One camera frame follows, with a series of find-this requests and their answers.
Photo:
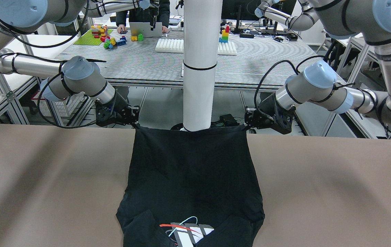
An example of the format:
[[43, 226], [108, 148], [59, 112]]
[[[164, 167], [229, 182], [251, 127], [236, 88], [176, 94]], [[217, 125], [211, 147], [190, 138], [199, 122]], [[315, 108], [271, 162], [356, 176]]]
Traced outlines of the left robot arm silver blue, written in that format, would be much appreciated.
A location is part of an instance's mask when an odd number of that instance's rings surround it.
[[262, 0], [256, 8], [258, 17], [284, 22], [294, 31], [304, 31], [321, 21], [332, 39], [347, 39], [363, 35], [365, 44], [374, 50], [386, 91], [356, 89], [351, 83], [338, 83], [336, 61], [329, 53], [312, 65], [299, 69], [289, 60], [293, 75], [274, 93], [248, 109], [245, 123], [248, 128], [271, 128], [279, 133], [291, 132], [296, 108], [313, 103], [335, 114], [354, 110], [376, 119], [389, 131], [391, 126], [391, 0], [301, 0], [301, 14], [292, 16], [277, 9], [277, 0]]

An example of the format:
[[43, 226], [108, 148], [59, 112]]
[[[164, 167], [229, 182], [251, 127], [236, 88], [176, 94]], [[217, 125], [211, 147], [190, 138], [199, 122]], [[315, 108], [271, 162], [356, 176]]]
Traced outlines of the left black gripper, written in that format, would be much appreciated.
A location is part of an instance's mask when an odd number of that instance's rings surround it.
[[271, 128], [281, 134], [291, 133], [296, 110], [294, 104], [291, 106], [289, 110], [284, 109], [272, 94], [263, 100], [257, 108], [246, 108], [244, 114], [246, 128]]

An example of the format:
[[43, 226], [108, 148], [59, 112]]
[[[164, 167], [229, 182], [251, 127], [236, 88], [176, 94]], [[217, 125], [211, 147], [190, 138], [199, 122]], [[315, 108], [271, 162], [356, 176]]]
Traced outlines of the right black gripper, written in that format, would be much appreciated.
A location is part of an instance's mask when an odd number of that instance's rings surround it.
[[95, 106], [95, 124], [99, 127], [117, 124], [139, 128], [140, 106], [130, 105], [119, 93], [115, 93], [114, 97], [105, 104], [101, 103], [100, 99], [96, 99]]

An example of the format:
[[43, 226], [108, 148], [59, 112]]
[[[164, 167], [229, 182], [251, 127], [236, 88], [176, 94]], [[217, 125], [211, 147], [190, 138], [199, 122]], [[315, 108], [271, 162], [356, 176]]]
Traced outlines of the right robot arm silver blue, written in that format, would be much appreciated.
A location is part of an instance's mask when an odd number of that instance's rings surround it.
[[0, 0], [0, 74], [24, 74], [43, 78], [38, 101], [60, 101], [84, 93], [95, 101], [95, 124], [131, 125], [138, 128], [139, 107], [128, 103], [101, 75], [95, 60], [77, 55], [54, 60], [5, 49], [19, 35], [34, 33], [46, 23], [69, 24], [82, 11], [91, 10], [90, 0]]

